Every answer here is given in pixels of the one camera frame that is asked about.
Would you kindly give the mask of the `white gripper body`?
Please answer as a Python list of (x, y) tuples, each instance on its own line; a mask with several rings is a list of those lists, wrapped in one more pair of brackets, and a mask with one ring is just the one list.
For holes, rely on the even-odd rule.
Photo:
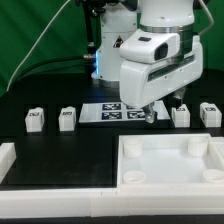
[(120, 99), (133, 108), (146, 105), (199, 79), (203, 49), (198, 35), (192, 50), (179, 61), (180, 35), (149, 33), (138, 29), (120, 47)]

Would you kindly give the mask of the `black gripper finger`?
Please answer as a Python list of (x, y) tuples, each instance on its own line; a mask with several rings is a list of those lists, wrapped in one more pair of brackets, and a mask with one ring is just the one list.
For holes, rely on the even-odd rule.
[(143, 111), (145, 113), (145, 120), (148, 123), (153, 123), (155, 121), (155, 118), (156, 118), (156, 112), (155, 112), (153, 106), (154, 106), (154, 104), (150, 103), (149, 105), (146, 105), (143, 108)]
[(184, 99), (184, 96), (185, 96), (185, 92), (186, 92), (185, 87), (182, 87), (182, 88), (180, 88), (180, 89), (178, 89), (174, 92), (173, 100), (174, 100), (174, 107), (175, 108), (179, 108), (183, 104), (183, 99)]

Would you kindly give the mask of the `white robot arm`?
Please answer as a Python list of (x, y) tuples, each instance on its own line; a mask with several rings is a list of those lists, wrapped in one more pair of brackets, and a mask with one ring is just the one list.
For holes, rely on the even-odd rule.
[(99, 17), (101, 45), (95, 53), (94, 83), (119, 90), (120, 100), (155, 120), (155, 101), (173, 94), (181, 101), (203, 72), (194, 11), (209, 0), (75, 0)]

